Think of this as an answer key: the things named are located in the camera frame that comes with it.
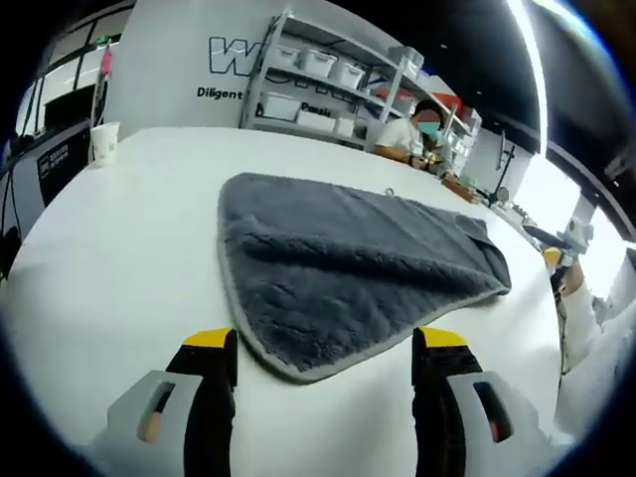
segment metal shelf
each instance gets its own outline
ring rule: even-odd
[[[282,27],[282,33],[292,37],[303,38],[323,48],[330,48],[369,67],[392,66],[394,70],[398,69],[398,65],[391,62],[387,57],[373,51],[362,43],[334,32],[328,27],[296,18],[293,15],[287,17],[287,21]]]
[[[388,77],[390,81],[389,93],[387,97],[382,99],[370,94],[364,93],[359,89],[354,89],[333,81],[329,78],[319,77],[312,75],[298,68],[285,68],[278,67],[272,64],[273,52],[280,43],[282,35],[291,37],[297,37],[310,43],[313,43],[321,48],[329,49],[336,54],[352,59],[354,62],[362,64],[368,70],[367,75],[363,81],[366,81],[372,70],[376,70],[381,74]],[[240,115],[240,127],[244,128],[276,128],[285,129],[290,132],[297,132],[303,134],[311,134],[314,137],[326,138],[329,140],[339,140],[343,143],[364,145],[365,141],[362,139],[353,139],[347,137],[336,137],[331,133],[324,133],[322,131],[316,131],[312,128],[299,126],[295,123],[288,123],[286,121],[280,121],[276,119],[265,119],[255,117],[256,108],[260,101],[260,95],[263,91],[265,77],[268,73],[278,74],[284,76],[290,76],[293,78],[306,80],[315,84],[324,85],[326,88],[337,90],[341,93],[347,94],[353,98],[363,101],[366,104],[370,104],[380,108],[380,122],[386,123],[390,115],[396,117],[407,117],[406,114],[401,113],[392,107],[396,98],[397,92],[400,87],[410,91],[417,98],[431,98],[434,100],[442,110],[450,116],[450,126],[453,128],[459,128],[461,132],[470,133],[468,126],[457,117],[454,116],[454,112],[449,110],[437,97],[432,93],[422,88],[416,81],[408,78],[404,72],[407,66],[405,59],[397,65],[389,60],[384,55],[373,51],[360,42],[348,38],[338,32],[331,30],[323,25],[318,25],[307,20],[299,19],[293,16],[290,8],[285,8],[281,15],[273,17],[267,28],[265,37],[261,43],[258,51],[258,56],[255,62],[255,68],[252,69],[252,73],[249,77],[247,90],[245,91],[245,99],[243,100],[243,107]]]
[[[271,66],[269,67],[269,71],[270,72],[274,72],[274,73],[278,73],[278,74],[284,74],[284,75],[289,75],[291,77],[295,77],[295,78],[300,78],[303,80],[307,80],[309,82],[313,82],[316,84],[324,84],[325,86],[328,86],[332,89],[341,91],[341,92],[345,92],[346,94],[349,94],[351,96],[357,97],[359,99],[361,99],[362,101],[366,101],[369,102],[371,104],[374,104],[376,106],[379,107],[385,107],[385,102],[382,101],[381,99],[379,99],[378,97],[375,96],[371,96],[369,94],[365,94],[364,92],[360,91],[359,89],[353,89],[352,87],[348,87],[345,86],[339,82],[333,81],[332,79],[329,79],[327,77],[319,77],[318,75],[313,75],[311,73],[307,73],[303,70],[300,70],[298,68],[288,68],[288,67],[278,67],[278,66]]]
[[[313,127],[303,126],[296,124],[295,122],[285,121],[283,119],[275,119],[272,117],[256,117],[254,119],[254,129],[263,131],[291,131],[297,132],[306,136],[316,137],[320,139],[328,139],[333,142],[344,142],[360,148],[365,147],[366,141],[358,137],[347,137],[335,134],[330,131],[323,131],[321,129],[314,129]]]
[[[442,110],[447,115],[450,115],[450,109],[448,108],[448,106],[446,106],[443,102],[441,102],[433,93],[428,92],[426,89],[421,87],[416,81],[412,80],[406,75],[402,75],[402,79],[399,82],[399,85],[403,87],[404,89],[406,89],[411,94],[413,94],[417,99],[426,99],[426,98],[432,99],[433,101],[437,103],[437,105],[439,105],[439,107],[442,108]],[[464,121],[459,119],[457,116],[452,117],[452,125],[459,127],[460,129],[462,129],[462,132],[465,132],[466,134],[471,133],[471,129],[466,125]]]
[[[374,52],[370,48],[362,45],[356,40],[352,40],[340,33],[334,32],[327,27],[317,25],[307,20],[289,16],[283,25],[282,33],[293,37],[302,38],[312,43],[329,48],[341,55],[347,56],[357,62],[371,67],[380,67],[380,72],[386,77],[392,78],[399,70],[399,65],[395,64],[389,58]],[[437,97],[421,87],[416,81],[402,74],[400,86],[411,92],[418,99],[430,98],[435,101],[442,110],[450,115],[450,109]],[[398,117],[404,117],[403,114],[396,114]],[[470,134],[470,128],[457,116],[453,116],[452,125],[458,126],[462,132]]]

